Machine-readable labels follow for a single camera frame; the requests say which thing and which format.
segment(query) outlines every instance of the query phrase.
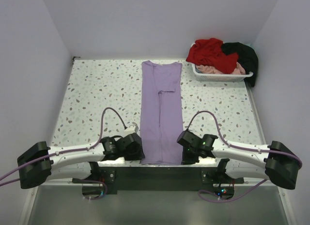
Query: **plastic basket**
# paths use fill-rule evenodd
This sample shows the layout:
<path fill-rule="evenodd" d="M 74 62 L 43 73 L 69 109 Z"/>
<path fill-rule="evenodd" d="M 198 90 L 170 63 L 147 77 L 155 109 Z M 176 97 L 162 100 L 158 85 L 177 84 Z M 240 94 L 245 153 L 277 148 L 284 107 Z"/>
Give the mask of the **plastic basket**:
<path fill-rule="evenodd" d="M 196 72 L 196 65 L 192 63 L 193 72 L 197 81 L 224 81 L 224 82 L 238 82 L 242 81 L 246 77 L 253 76 L 252 72 L 245 75 L 235 74 L 200 74 Z"/>

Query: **pink clothing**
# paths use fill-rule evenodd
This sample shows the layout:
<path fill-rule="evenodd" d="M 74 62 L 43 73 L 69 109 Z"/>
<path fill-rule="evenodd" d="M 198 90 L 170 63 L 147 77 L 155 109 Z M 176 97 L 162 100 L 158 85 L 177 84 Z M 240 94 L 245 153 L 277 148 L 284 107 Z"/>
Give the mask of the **pink clothing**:
<path fill-rule="evenodd" d="M 214 66 L 196 65 L 196 68 L 203 74 L 223 74 L 220 70 L 216 69 Z M 246 71 L 241 66 L 241 64 L 237 63 L 236 68 L 231 74 L 243 75 L 243 74 L 246 74 Z"/>

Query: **folded purple garment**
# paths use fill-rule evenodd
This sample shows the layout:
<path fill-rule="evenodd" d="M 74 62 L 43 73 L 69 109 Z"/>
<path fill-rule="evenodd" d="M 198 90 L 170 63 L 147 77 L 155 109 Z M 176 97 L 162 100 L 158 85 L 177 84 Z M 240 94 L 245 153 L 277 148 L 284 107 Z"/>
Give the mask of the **folded purple garment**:
<path fill-rule="evenodd" d="M 180 165 L 183 147 L 176 141 L 183 131 L 181 63 L 142 63 L 140 136 L 142 164 Z"/>

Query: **white wall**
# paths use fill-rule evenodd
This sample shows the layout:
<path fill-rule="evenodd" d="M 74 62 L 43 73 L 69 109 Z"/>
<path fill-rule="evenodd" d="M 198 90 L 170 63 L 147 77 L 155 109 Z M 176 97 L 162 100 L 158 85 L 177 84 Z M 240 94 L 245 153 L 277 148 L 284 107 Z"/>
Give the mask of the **white wall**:
<path fill-rule="evenodd" d="M 44 0 L 74 56 L 186 57 L 197 38 L 251 43 L 277 0 Z"/>
<path fill-rule="evenodd" d="M 71 56 L 42 0 L 0 0 L 0 27 L 2 176 L 34 143 L 51 139 Z M 0 188 L 0 224 L 18 223 L 26 192 L 19 182 Z"/>
<path fill-rule="evenodd" d="M 254 48 L 260 74 L 254 98 L 268 142 L 287 145 L 304 163 L 290 191 L 300 225 L 310 222 L 310 0 L 279 0 Z"/>

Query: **red clothing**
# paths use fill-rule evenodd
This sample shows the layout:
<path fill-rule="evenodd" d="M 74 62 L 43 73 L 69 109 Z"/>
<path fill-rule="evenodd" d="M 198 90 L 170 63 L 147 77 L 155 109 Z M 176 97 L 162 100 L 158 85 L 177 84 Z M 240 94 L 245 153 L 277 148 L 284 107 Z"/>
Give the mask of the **red clothing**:
<path fill-rule="evenodd" d="M 214 66 L 224 74 L 231 74 L 236 68 L 238 54 L 225 55 L 221 49 L 222 44 L 223 41 L 216 38 L 196 40 L 186 61 L 196 65 Z"/>

